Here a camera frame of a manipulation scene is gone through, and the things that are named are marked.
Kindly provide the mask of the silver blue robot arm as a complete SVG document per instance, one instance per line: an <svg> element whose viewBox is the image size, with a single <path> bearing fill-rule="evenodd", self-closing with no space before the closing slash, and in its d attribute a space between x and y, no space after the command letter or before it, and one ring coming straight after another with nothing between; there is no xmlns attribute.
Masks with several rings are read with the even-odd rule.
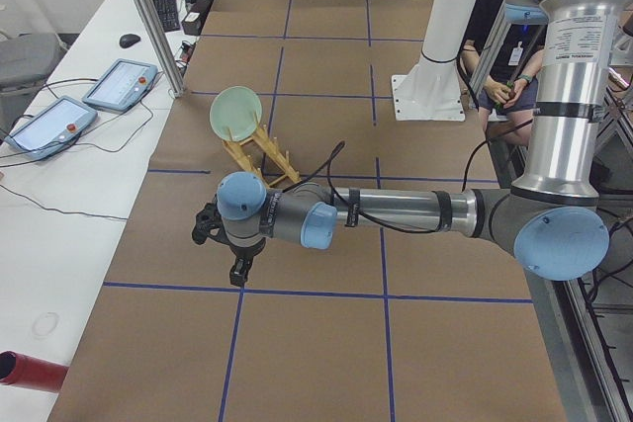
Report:
<svg viewBox="0 0 633 422"><path fill-rule="evenodd" d="M373 223L408 234L456 231L496 244L527 271L568 281L595 269L609 234L589 181L617 20L631 0L509 0L517 22L548 26L524 173L507 190L400 192L315 183L284 191L235 172L198 226L227 245L243 286L270 238L324 249L335 225Z"/></svg>

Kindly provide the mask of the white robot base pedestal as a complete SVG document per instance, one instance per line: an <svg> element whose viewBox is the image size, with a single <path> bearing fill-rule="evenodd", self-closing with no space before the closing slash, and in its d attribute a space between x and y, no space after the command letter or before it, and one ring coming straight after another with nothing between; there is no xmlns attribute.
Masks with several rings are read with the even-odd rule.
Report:
<svg viewBox="0 0 633 422"><path fill-rule="evenodd" d="M456 62L476 0L433 0L419 61L392 77L398 121L465 120Z"/></svg>

